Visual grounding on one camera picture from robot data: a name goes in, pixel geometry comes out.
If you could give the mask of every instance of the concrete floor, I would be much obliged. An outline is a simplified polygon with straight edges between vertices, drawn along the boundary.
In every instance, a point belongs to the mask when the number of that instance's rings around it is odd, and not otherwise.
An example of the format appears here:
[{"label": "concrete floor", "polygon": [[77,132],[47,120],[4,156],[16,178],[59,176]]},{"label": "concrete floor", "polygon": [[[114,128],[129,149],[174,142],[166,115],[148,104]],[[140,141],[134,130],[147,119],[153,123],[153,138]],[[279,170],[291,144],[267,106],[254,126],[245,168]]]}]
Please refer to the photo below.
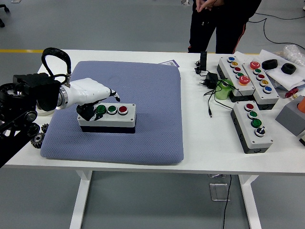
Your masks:
[{"label": "concrete floor", "polygon": [[[187,52],[191,7],[179,0],[0,0],[0,84],[14,74],[35,73],[47,47],[81,50]],[[283,18],[305,16],[300,0],[263,1],[257,12]],[[305,19],[268,18],[265,32],[275,42],[305,46]],[[208,52],[215,51],[215,38]],[[264,37],[263,22],[248,23],[237,51],[281,51]],[[74,171],[0,169],[1,228],[68,228],[79,177]],[[228,183],[228,178],[216,182]],[[95,172],[83,220],[86,228],[222,228],[223,202],[213,202],[207,175]],[[263,229],[303,229],[305,178],[261,176],[252,185]],[[237,176],[226,229],[247,229]]]}]

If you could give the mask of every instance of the white robotic hand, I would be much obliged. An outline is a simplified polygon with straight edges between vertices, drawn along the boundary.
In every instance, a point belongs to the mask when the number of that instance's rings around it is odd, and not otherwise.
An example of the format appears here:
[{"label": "white robotic hand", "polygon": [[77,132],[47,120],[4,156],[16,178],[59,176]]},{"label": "white robotic hand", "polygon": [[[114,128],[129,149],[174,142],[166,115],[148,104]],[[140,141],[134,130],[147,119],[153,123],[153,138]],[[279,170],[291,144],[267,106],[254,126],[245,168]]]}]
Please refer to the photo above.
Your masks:
[{"label": "white robotic hand", "polygon": [[65,109],[73,104],[80,106],[84,104],[98,103],[107,99],[109,96],[115,97],[116,101],[120,101],[116,91],[105,87],[103,84],[91,79],[85,78],[70,82],[70,88],[62,85],[58,96],[57,108]]},{"label": "white robotic hand", "polygon": [[120,101],[116,91],[93,79],[76,80],[70,82],[70,87],[66,85],[60,87],[56,109],[65,109],[77,104],[76,112],[86,121],[94,121],[102,117],[102,115],[95,113],[94,105],[109,96],[115,97],[118,102]]}]

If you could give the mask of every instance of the gray cushion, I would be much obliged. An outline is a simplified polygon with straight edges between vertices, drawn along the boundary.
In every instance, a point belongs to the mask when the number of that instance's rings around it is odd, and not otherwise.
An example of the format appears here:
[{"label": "gray cushion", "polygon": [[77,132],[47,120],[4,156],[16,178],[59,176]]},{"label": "gray cushion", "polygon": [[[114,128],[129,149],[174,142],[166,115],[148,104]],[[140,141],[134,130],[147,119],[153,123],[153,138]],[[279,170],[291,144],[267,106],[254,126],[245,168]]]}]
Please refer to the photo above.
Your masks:
[{"label": "gray cushion", "polygon": [[[56,110],[41,156],[147,165],[183,160],[180,73],[175,66],[133,62],[79,62],[71,80],[92,78],[137,106],[135,134],[84,133],[76,105]],[[113,97],[104,100],[115,103]]]}]

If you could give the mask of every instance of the robot gear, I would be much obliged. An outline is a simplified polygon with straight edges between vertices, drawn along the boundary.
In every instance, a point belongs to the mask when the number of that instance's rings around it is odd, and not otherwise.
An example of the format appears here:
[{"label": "robot gear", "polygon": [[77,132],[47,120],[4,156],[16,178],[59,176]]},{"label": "robot gear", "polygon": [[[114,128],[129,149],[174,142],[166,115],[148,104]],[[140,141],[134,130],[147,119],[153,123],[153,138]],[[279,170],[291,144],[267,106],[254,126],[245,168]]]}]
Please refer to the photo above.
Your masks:
[{"label": "robot gear", "polygon": [[36,148],[36,149],[40,149],[43,139],[44,139],[45,133],[41,132],[39,134],[37,134],[33,139],[31,139],[31,144]]},{"label": "robot gear", "polygon": [[41,126],[41,130],[43,131],[43,133],[46,133],[46,132],[47,132],[48,127],[49,127],[49,124],[48,124],[48,123],[43,124],[43,125]]}]

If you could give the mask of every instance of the yellow floor line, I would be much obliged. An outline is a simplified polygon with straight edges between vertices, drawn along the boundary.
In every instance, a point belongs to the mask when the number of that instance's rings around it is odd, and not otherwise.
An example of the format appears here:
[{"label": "yellow floor line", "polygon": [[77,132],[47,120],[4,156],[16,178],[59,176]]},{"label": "yellow floor line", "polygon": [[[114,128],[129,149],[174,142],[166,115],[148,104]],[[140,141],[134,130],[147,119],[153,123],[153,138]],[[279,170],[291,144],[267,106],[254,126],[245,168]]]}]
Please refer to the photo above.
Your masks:
[{"label": "yellow floor line", "polygon": [[0,49],[0,52],[9,52],[9,53],[42,53],[43,50],[33,50],[33,49]]}]

